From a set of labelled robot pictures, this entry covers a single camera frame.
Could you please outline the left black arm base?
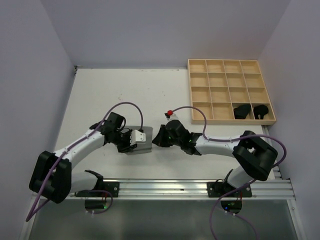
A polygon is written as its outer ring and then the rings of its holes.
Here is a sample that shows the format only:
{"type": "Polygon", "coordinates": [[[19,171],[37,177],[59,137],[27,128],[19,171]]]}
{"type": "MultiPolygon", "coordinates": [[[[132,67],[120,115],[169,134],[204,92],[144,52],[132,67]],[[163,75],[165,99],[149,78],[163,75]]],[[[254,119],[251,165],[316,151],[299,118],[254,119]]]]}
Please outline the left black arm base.
{"type": "Polygon", "coordinates": [[[104,181],[104,177],[93,170],[75,173],[71,176],[71,190],[76,197],[109,197],[117,198],[120,183],[115,180],[104,181]]]}

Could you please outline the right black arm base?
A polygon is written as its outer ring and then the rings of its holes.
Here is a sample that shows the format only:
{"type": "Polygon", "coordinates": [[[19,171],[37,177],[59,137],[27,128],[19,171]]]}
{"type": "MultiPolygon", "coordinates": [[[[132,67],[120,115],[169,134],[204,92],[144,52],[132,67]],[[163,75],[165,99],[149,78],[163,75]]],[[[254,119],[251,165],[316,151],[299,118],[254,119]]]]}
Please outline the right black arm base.
{"type": "MultiPolygon", "coordinates": [[[[229,176],[233,170],[230,170],[224,179],[217,179],[206,183],[207,195],[209,198],[219,198],[224,194],[232,192],[236,188],[227,183],[229,176]]],[[[234,191],[226,197],[229,198],[251,198],[253,196],[251,187],[245,187],[241,190],[234,191]]]]}

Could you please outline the black striped underwear grey waistband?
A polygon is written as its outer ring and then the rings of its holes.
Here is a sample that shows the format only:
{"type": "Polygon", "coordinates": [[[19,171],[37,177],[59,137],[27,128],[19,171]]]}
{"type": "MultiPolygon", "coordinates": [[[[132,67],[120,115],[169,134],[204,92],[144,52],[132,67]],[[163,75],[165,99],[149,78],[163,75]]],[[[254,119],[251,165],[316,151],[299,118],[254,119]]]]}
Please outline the black striped underwear grey waistband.
{"type": "Polygon", "coordinates": [[[241,104],[233,109],[234,118],[236,120],[244,120],[251,112],[251,105],[249,103],[241,104]]]}

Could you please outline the black underwear beige waistband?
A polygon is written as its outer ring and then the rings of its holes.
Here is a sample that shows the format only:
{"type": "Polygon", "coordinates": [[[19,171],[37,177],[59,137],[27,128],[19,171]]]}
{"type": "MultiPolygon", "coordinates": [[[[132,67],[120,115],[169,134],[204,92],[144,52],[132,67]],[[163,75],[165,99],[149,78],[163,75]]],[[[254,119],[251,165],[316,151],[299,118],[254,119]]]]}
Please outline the black underwear beige waistband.
{"type": "Polygon", "coordinates": [[[269,109],[266,105],[260,104],[253,108],[254,118],[256,120],[263,120],[265,115],[269,113],[269,109]]]}

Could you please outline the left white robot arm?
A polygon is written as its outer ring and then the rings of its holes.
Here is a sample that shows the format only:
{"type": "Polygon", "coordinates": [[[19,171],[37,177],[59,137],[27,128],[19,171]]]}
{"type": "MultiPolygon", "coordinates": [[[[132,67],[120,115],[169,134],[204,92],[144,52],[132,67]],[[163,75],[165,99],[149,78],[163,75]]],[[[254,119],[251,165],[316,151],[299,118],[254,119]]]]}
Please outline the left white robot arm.
{"type": "Polygon", "coordinates": [[[140,129],[129,129],[122,132],[126,119],[111,112],[106,120],[93,124],[78,140],[54,152],[43,151],[37,158],[29,189],[48,200],[59,204],[71,194],[87,191],[92,196],[103,193],[103,176],[85,170],[73,173],[73,168],[93,151],[114,144],[119,153],[130,153],[139,139],[144,140],[145,134],[140,129]]]}

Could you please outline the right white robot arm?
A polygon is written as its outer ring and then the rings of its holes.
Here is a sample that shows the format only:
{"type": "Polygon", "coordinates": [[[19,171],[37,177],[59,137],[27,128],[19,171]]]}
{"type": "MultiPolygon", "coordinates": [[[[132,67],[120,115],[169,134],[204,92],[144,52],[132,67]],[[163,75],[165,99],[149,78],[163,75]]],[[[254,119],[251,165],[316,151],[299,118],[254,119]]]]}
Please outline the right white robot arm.
{"type": "Polygon", "coordinates": [[[278,152],[254,132],[246,130],[240,140],[209,140],[203,133],[188,131],[179,120],[162,124],[152,143],[161,148],[178,146],[188,155],[220,155],[235,158],[239,167],[223,180],[223,192],[235,196],[241,186],[252,180],[266,181],[278,152]]]}

